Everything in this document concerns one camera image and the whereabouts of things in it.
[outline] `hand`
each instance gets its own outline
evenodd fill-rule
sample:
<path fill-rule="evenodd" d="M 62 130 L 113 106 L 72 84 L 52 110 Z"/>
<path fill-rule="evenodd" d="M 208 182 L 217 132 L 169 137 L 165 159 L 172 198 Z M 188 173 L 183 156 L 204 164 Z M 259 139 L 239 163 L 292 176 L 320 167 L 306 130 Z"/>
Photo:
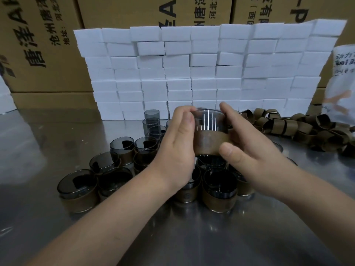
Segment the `hand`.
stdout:
<path fill-rule="evenodd" d="M 239 146 L 221 144 L 221 156 L 258 192 L 277 199 L 284 196 L 285 184 L 295 181 L 304 172 L 227 103 L 221 102 L 220 109 L 232 123 L 231 139 Z"/>
<path fill-rule="evenodd" d="M 175 109 L 157 156 L 149 165 L 158 172 L 174 193 L 188 183 L 195 168 L 193 151 L 195 119 L 191 113 L 193 111 L 196 111 L 194 106 L 181 106 Z"/>

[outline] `gray tabletop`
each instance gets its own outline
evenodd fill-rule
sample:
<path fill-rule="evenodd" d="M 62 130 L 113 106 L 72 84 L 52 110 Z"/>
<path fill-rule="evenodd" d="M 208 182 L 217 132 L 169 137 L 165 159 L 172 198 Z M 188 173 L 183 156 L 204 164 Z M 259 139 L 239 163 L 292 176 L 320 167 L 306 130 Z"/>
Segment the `gray tabletop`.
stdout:
<path fill-rule="evenodd" d="M 0 265 L 23 264 L 82 216 L 64 210 L 56 186 L 121 136 L 142 137 L 141 121 L 100 121 L 90 110 L 0 115 Z M 301 168 L 355 197 L 354 160 L 271 139 Z M 226 214 L 169 200 L 119 265 L 340 264 L 286 205 L 256 193 Z"/>

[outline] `person's right arm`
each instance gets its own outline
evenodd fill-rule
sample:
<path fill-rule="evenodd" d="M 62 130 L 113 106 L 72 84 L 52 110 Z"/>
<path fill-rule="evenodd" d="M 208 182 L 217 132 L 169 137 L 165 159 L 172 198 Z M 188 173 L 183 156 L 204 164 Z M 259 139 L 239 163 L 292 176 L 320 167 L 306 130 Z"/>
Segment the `person's right arm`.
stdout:
<path fill-rule="evenodd" d="M 233 140 L 240 146 L 223 143 L 221 156 L 258 192 L 290 207 L 343 263 L 354 265 L 355 200 L 288 161 L 228 104 L 222 102 L 220 108 L 231 121 Z"/>

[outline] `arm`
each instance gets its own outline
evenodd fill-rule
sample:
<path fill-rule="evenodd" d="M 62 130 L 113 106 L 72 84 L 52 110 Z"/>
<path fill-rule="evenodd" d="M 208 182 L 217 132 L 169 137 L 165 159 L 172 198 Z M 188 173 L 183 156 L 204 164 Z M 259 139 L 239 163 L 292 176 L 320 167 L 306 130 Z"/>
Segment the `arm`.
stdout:
<path fill-rule="evenodd" d="M 158 208 L 190 179 L 195 165 L 191 110 L 179 107 L 154 161 L 49 243 L 28 265 L 116 265 Z"/>
<path fill-rule="evenodd" d="M 233 125 L 233 141 L 221 156 L 253 187 L 282 201 L 344 263 L 355 263 L 355 201 L 331 184 L 288 161 L 273 143 L 228 104 L 221 103 Z"/>

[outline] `person's left hand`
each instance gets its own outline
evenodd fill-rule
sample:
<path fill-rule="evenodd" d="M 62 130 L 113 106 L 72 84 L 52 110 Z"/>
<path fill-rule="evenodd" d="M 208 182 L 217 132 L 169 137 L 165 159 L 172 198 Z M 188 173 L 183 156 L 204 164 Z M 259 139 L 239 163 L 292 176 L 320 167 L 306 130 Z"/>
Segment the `person's left hand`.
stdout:
<path fill-rule="evenodd" d="M 175 109 L 157 156 L 149 165 L 174 193 L 188 183 L 195 168 L 195 119 L 191 112 L 196 110 L 194 106 Z"/>

